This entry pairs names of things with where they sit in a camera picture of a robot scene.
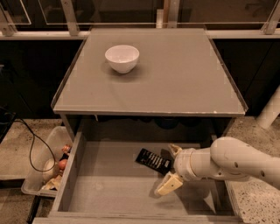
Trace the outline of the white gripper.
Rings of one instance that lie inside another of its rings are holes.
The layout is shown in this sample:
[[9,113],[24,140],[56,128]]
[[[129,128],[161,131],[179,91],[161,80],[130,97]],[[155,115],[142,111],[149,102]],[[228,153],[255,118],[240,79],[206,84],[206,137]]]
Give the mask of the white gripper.
[[200,180],[191,166],[191,157],[195,152],[194,148],[182,150],[174,143],[169,144],[169,151],[174,158],[173,167],[176,173],[170,171],[164,176],[161,183],[156,187],[154,193],[157,196],[165,196],[183,185],[184,181]]

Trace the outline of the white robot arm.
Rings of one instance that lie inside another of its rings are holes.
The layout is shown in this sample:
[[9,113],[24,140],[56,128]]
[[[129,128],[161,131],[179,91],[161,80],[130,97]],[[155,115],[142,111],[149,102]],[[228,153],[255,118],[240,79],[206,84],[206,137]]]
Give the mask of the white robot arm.
[[174,173],[167,172],[155,194],[165,196],[185,181],[201,179],[234,180],[254,177],[280,189],[280,158],[261,152],[243,141],[225,136],[210,147],[195,150],[169,146]]

